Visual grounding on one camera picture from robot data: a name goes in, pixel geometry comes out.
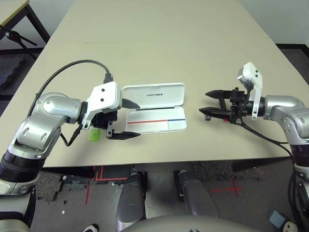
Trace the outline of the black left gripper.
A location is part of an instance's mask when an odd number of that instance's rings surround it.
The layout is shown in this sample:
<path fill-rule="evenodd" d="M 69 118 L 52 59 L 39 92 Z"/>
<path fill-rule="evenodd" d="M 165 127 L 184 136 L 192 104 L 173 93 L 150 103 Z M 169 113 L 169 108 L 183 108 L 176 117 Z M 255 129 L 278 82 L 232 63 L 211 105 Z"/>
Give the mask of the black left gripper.
<path fill-rule="evenodd" d="M 121 107 L 126 109 L 140 109 L 140 106 L 128 99 L 121 99 Z M 109 113 L 97 113 L 93 118 L 93 127 L 106 131 L 106 137 L 112 140 L 126 140 L 140 136 L 140 133 L 123 131 L 121 133 L 114 133 L 112 128 L 113 122 L 117 121 L 117 111 Z"/>

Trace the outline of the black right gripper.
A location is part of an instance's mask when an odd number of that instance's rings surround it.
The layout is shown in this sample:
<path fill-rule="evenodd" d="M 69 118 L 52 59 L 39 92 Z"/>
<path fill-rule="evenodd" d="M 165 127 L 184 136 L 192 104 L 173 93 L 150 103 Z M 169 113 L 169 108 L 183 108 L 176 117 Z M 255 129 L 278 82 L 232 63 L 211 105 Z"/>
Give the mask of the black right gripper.
<path fill-rule="evenodd" d="M 236 124 L 246 112 L 246 106 L 249 103 L 249 97 L 252 89 L 248 89 L 247 93 L 240 91 L 238 87 L 233 90 L 212 90 L 205 93 L 206 96 L 220 99 L 220 108 L 205 107 L 199 108 L 199 111 L 209 117 L 221 117 L 224 121 Z M 232 105 L 228 110 L 225 99 L 230 100 Z"/>

